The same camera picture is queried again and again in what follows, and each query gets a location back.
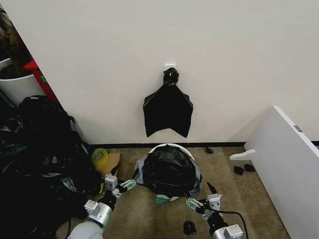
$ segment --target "black cable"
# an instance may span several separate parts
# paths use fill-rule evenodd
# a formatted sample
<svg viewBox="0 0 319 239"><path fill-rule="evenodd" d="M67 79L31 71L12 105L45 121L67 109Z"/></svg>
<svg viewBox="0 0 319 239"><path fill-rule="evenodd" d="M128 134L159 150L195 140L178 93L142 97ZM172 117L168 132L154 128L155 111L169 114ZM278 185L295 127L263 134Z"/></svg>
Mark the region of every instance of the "black cable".
<svg viewBox="0 0 319 239"><path fill-rule="evenodd" d="M66 238L65 238L65 239L68 239L68 237L70 236L70 232L71 232L71 218L69 219L68 234L66 235Z"/></svg>
<svg viewBox="0 0 319 239"><path fill-rule="evenodd" d="M238 213L238 212L230 212L230 211L219 211L219 210L215 210L215 209L212 209L212 208L211 208L211 210L213 210L214 212L217 212L217 213L236 214L236 215L240 216L240 218L241 218L241 220L243 221L243 224L244 224L246 238L249 239L245 220L244 220L243 216L240 213Z"/></svg>

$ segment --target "red box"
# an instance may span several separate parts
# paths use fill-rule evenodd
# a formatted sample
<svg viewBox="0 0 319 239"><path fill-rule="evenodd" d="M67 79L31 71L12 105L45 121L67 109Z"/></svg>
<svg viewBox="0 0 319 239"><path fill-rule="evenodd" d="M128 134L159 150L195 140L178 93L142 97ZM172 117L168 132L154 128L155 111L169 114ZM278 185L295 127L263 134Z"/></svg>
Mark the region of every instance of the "red box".
<svg viewBox="0 0 319 239"><path fill-rule="evenodd" d="M26 70L32 72L34 77L36 78L37 82L43 89L44 93L48 97L48 99L52 102L60 104L59 100L55 96L54 92L52 91L49 83L46 81L45 77L43 76L42 72L40 71L38 65L36 64L35 60L30 61L28 64L24 66Z"/></svg>

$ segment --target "beige carpet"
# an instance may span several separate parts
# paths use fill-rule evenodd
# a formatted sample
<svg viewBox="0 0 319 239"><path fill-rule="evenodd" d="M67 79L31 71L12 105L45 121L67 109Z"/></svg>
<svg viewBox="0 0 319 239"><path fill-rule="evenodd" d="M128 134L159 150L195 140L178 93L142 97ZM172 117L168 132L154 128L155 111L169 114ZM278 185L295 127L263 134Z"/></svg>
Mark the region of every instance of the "beige carpet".
<svg viewBox="0 0 319 239"><path fill-rule="evenodd" d="M289 239L289 235L278 216L258 174L244 172L242 176L233 172L233 166L244 167L246 162L231 162L229 156L244 152L242 147L212 148L214 153L207 154L203 148L188 148L198 163L203 176L203 189L197 199L203 199L210 191L206 181L222 193L221 209L240 212L247 224L250 239ZM149 148L110 149L120 152L123 161L120 179L130 179L136 161L147 154ZM224 215L228 224L243 225L239 216ZM183 223L193 221L196 236L183 234ZM72 219L74 228L81 221ZM57 238L63 239L67 233L68 223L57 232ZM209 226L201 215L185 205L185 198L157 205L155 195L147 188L137 186L123 193L117 201L115 210L104 233L106 239L209 239Z"/></svg>

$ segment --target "black baseboard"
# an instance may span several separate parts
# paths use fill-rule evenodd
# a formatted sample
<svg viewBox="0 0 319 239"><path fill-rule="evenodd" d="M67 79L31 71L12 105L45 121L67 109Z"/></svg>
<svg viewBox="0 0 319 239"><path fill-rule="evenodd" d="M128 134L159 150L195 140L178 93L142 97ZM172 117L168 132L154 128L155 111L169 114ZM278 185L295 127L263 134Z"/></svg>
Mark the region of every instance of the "black baseboard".
<svg viewBox="0 0 319 239"><path fill-rule="evenodd" d="M154 148L160 143L91 144L93 148ZM176 143L185 148L195 147L243 147L245 142Z"/></svg>

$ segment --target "bag hanging on wall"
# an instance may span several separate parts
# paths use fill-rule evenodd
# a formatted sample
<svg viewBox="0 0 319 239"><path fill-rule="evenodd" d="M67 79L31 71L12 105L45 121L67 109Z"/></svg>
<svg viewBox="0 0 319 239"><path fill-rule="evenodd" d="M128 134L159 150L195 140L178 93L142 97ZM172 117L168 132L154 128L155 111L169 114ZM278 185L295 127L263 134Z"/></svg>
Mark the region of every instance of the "bag hanging on wall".
<svg viewBox="0 0 319 239"><path fill-rule="evenodd" d="M178 76L175 68L164 71L164 84L145 98L143 111L147 137L165 128L187 137L193 104L189 96L177 87Z"/></svg>

